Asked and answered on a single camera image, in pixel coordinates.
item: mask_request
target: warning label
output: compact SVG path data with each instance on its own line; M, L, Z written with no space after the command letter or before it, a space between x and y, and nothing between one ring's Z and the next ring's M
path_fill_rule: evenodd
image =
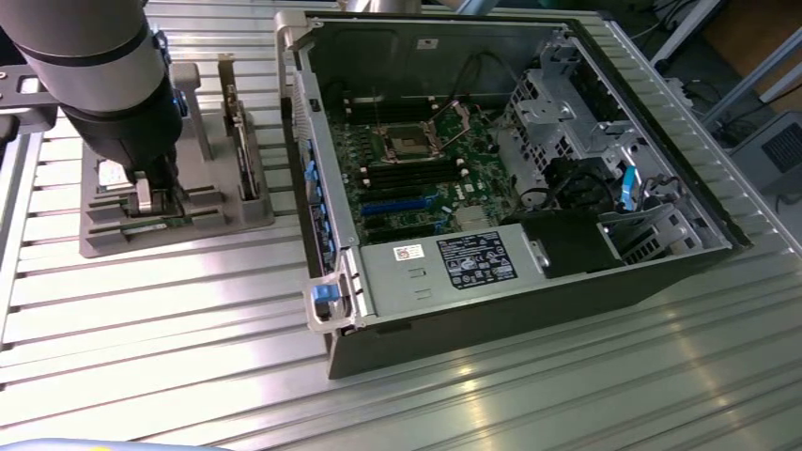
M456 289L518 277L498 232L438 241L442 261Z

